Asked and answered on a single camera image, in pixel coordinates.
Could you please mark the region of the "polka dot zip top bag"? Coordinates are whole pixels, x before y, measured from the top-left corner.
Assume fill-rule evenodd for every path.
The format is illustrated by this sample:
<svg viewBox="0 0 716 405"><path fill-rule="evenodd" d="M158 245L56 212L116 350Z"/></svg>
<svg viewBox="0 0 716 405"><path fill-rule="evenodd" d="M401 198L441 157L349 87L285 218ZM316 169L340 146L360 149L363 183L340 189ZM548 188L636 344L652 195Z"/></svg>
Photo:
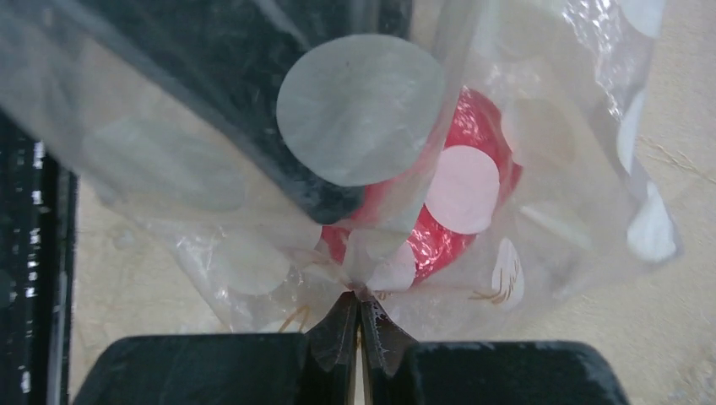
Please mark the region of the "polka dot zip top bag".
<svg viewBox="0 0 716 405"><path fill-rule="evenodd" d="M353 290L484 335L680 247L635 156L661 1L4 1L1 110L235 332Z"/></svg>

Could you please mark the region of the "red fake tomato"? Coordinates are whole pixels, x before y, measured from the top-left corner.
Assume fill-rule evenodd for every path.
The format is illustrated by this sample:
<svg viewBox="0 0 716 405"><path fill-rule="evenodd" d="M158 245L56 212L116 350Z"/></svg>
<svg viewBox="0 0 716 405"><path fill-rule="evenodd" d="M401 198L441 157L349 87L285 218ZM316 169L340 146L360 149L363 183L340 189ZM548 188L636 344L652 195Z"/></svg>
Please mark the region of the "red fake tomato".
<svg viewBox="0 0 716 405"><path fill-rule="evenodd" d="M491 224L523 168L503 137L502 113L482 93L462 88L437 170L410 236L367 282L405 291L455 262Z"/></svg>

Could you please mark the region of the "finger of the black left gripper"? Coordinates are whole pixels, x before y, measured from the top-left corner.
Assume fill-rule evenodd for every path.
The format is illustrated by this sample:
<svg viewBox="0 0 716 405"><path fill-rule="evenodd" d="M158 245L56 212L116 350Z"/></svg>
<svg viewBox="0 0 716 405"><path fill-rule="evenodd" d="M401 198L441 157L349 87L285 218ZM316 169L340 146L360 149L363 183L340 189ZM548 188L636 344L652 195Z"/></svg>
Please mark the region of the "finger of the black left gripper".
<svg viewBox="0 0 716 405"><path fill-rule="evenodd" d="M410 1L87 0L57 6L150 81L219 129L311 219L334 224L361 186L321 179L276 120L286 74L313 47L353 34L406 38Z"/></svg>

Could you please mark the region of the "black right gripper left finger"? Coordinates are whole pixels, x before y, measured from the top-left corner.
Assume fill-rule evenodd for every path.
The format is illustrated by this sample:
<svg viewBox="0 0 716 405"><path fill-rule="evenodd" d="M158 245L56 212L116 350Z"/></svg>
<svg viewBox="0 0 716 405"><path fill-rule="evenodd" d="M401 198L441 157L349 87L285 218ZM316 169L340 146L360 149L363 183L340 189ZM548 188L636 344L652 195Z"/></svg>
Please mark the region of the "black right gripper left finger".
<svg viewBox="0 0 716 405"><path fill-rule="evenodd" d="M343 293L308 332L121 338L77 404L351 404L358 300Z"/></svg>

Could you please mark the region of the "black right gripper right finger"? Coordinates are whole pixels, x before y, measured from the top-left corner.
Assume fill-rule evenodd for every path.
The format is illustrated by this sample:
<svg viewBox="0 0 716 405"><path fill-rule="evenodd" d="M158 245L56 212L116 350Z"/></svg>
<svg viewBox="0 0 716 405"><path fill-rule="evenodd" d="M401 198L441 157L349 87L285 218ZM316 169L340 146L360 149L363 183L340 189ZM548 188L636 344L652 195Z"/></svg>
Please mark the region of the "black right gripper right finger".
<svg viewBox="0 0 716 405"><path fill-rule="evenodd" d="M361 302L369 404L627 404L610 364L572 341L418 342Z"/></svg>

